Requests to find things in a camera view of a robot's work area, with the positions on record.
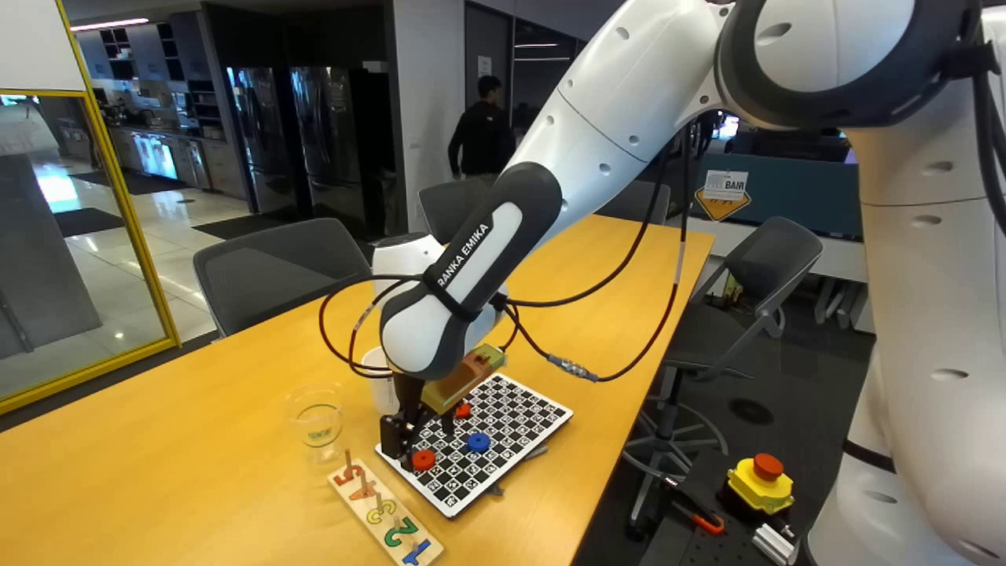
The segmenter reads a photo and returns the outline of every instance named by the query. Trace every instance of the ceiling light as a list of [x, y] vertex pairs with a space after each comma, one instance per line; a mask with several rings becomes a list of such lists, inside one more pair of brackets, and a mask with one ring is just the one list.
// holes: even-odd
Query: ceiling light
[[537, 43], [512, 43], [516, 50], [554, 50], [559, 47], [556, 42], [537, 42]]
[[91, 21], [91, 27], [74, 27], [68, 33], [98, 33], [98, 28], [129, 28], [129, 27], [144, 27], [149, 19], [109, 19], [109, 21]]
[[569, 63], [569, 57], [516, 57], [512, 63]]

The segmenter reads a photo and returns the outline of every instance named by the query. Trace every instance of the black cable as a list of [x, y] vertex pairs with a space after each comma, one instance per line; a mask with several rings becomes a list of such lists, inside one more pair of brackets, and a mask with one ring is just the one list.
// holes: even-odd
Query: black cable
[[[691, 127], [687, 130], [687, 152], [682, 152], [682, 161], [687, 161], [687, 187], [691, 182], [691, 161], [699, 161], [699, 156], [691, 156]], [[666, 322], [671, 322], [671, 313], [678, 298], [678, 281], [682, 281], [682, 265], [687, 265], [687, 247], [690, 247], [690, 188], [682, 191], [682, 214], [678, 214], [678, 255], [676, 255], [676, 277], [671, 284], [671, 295], [666, 295], [666, 306], [663, 306], [663, 316], [655, 327], [655, 335], [648, 337], [648, 344], [631, 355], [630, 366], [624, 366], [621, 370], [614, 376], [594, 376], [592, 368], [571, 361], [571, 358], [562, 358], [556, 354], [548, 354], [534, 337], [530, 332], [520, 322], [520, 310], [507, 310], [507, 316], [512, 319], [516, 332], [523, 335], [523, 341], [528, 341], [528, 346], [548, 358], [550, 366], [556, 366], [559, 370], [571, 376], [571, 379], [583, 379], [583, 382], [592, 382], [592, 384], [609, 384], [609, 382], [621, 382], [625, 379], [648, 354], [651, 346], [658, 344], [658, 337], [663, 335]]]
[[[355, 327], [353, 327], [350, 354], [341, 354], [341, 348], [335, 346], [330, 335], [327, 335], [327, 310], [330, 310], [330, 301], [335, 301], [344, 290], [350, 290], [350, 285], [355, 285], [355, 284], [369, 284], [369, 281], [372, 281], [372, 284], [379, 284], [379, 281], [393, 281], [393, 284], [372, 298], [372, 306], [364, 310], [364, 316], [361, 316], [361, 319], [355, 322]], [[335, 293], [327, 293], [327, 295], [321, 298], [321, 306], [319, 306], [319, 335], [321, 335], [321, 344], [325, 344], [327, 354], [335, 354], [344, 366], [350, 366], [353, 376], [360, 376], [360, 379], [393, 379], [389, 368], [361, 366], [361, 361], [353, 358], [353, 354], [355, 354], [355, 335], [360, 335], [360, 327], [369, 322], [369, 316], [372, 316], [389, 293], [395, 293], [404, 284], [413, 284], [413, 281], [417, 281], [417, 277], [395, 277], [395, 273], [389, 273], [389, 277], [353, 277], [353, 281], [341, 284], [341, 290], [335, 290]]]
[[[510, 316], [512, 322], [523, 322], [523, 316], [520, 316], [516, 306], [507, 306], [507, 316]], [[507, 344], [503, 344], [501, 348], [507, 354], [516, 337], [520, 337], [520, 323], [512, 323], [512, 332], [510, 332], [510, 337], [507, 337]]]
[[1004, 119], [986, 82], [986, 72], [979, 72], [972, 78], [976, 93], [976, 131], [979, 131], [979, 165], [981, 165], [981, 187], [984, 198], [1000, 223], [1000, 232], [1006, 232], [1006, 195], [1000, 182], [1000, 169], [1006, 172], [1006, 131]]
[[559, 310], [559, 306], [571, 306], [571, 301], [583, 301], [588, 295], [594, 295], [596, 290], [605, 290], [607, 284], [614, 284], [634, 258], [638, 251], [638, 243], [648, 235], [651, 223], [655, 223], [655, 211], [658, 211], [658, 195], [663, 188], [663, 179], [666, 172], [672, 169], [672, 159], [671, 152], [663, 152], [663, 165], [661, 165], [661, 172], [651, 187], [651, 202], [648, 202], [648, 217], [641, 222], [625, 258], [605, 277], [596, 281], [594, 285], [583, 290], [583, 293], [571, 293], [571, 295], [562, 295], [562, 298], [543, 298], [543, 301], [530, 301], [530, 298], [507, 298], [510, 306], [523, 306], [523, 310]]

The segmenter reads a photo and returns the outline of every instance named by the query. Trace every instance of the glass railing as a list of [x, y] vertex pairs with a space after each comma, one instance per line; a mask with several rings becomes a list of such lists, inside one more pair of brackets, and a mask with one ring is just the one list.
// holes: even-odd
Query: glass railing
[[0, 99], [0, 413], [177, 346], [84, 96]]

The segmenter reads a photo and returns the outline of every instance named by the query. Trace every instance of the glass wall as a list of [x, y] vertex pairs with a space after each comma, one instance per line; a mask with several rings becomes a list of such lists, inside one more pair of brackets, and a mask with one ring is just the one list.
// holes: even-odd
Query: glass wall
[[177, 344], [114, 169], [84, 96], [0, 99], [0, 413]]
[[548, 96], [571, 67], [583, 42], [523, 21], [512, 21], [512, 130], [525, 136]]

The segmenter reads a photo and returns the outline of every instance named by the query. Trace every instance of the yellow button base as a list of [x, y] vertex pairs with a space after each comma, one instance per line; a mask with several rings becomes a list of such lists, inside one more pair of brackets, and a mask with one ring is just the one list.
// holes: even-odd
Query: yellow button base
[[791, 477], [780, 475], [767, 481], [756, 473], [756, 459], [742, 459], [735, 469], [731, 469], [725, 486], [758, 514], [778, 517], [780, 510], [791, 507]]

